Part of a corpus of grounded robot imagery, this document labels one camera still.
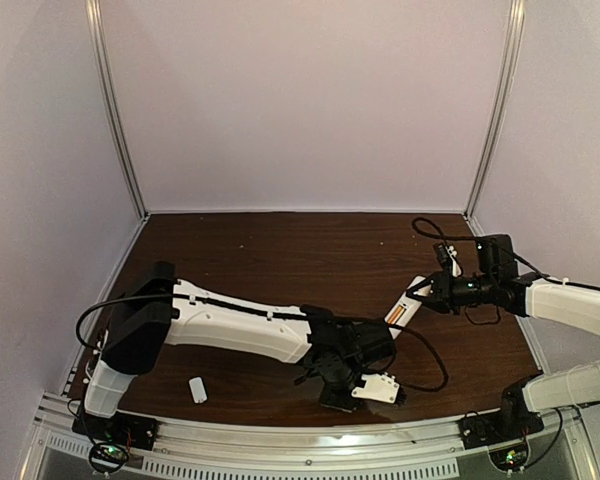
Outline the white remote control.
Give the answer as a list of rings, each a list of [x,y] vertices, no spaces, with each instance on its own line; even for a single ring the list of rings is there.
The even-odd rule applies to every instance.
[[[389,324],[387,320],[389,319],[391,313],[397,306],[403,306],[406,308],[405,313],[402,315],[400,320],[396,324]],[[384,317],[384,322],[388,325],[394,325],[394,328],[390,328],[391,336],[396,339],[401,334],[401,327],[406,327],[407,324],[411,321],[413,316],[416,314],[421,304],[417,301],[414,301],[411,298],[408,298],[405,293],[403,293],[400,298],[396,301],[393,307],[388,311],[388,313]]]

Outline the orange AA battery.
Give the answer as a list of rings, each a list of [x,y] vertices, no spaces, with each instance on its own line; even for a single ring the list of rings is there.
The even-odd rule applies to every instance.
[[[396,324],[400,320],[400,318],[402,317],[402,315],[405,313],[405,311],[406,311],[405,307],[403,307],[401,305],[397,306],[393,310],[393,312],[391,313],[391,315],[390,315],[389,319],[387,320],[387,322],[389,324]]]

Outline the white battery cover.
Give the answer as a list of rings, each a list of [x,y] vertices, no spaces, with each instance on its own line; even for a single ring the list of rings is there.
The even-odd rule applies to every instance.
[[[190,379],[188,385],[195,404],[202,404],[208,401],[207,390],[201,377]]]

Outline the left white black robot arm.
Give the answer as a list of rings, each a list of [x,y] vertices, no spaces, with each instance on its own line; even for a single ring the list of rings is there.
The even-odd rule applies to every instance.
[[[321,405],[353,412],[366,400],[399,405],[404,390],[374,364],[396,354],[391,327],[314,306],[276,306],[204,290],[179,279],[168,262],[122,296],[103,303],[111,319],[95,345],[87,414],[111,418],[132,381],[155,367],[165,345],[245,352],[300,365],[302,381],[323,382]]]

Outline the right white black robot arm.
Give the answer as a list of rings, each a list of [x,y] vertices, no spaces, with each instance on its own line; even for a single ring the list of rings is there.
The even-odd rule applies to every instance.
[[[600,337],[600,287],[558,280],[535,270],[521,275],[523,259],[506,234],[473,237],[480,273],[454,272],[452,254],[435,245],[441,270],[408,287],[406,296],[435,312],[493,305],[518,317],[561,323]],[[501,435],[532,428],[537,414],[565,406],[600,404],[600,361],[553,374],[540,374],[507,387],[494,421]]]

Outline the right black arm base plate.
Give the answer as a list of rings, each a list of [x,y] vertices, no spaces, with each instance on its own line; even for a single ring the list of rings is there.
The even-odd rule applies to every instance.
[[[466,450],[522,440],[544,430],[543,420],[538,414],[511,417],[502,410],[489,413],[470,411],[457,421],[457,426]]]

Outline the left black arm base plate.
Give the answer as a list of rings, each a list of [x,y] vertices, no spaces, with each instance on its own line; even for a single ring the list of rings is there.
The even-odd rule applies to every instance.
[[[122,412],[116,412],[111,418],[79,414],[71,429],[74,433],[93,440],[151,451],[157,436],[158,421]]]

